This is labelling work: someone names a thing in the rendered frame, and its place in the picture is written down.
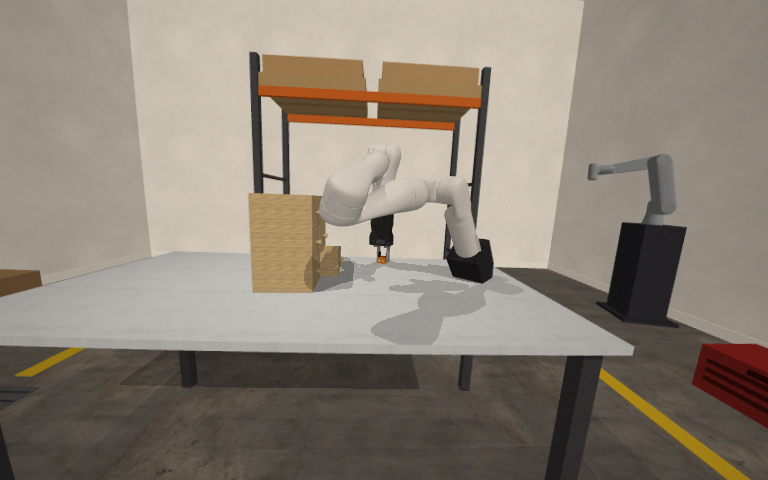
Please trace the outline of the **light wooden chest of drawers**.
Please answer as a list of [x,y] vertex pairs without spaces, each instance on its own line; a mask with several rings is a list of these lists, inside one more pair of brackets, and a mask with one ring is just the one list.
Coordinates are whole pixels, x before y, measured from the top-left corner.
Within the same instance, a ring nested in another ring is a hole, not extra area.
[[312,198],[248,193],[252,292],[312,293]]

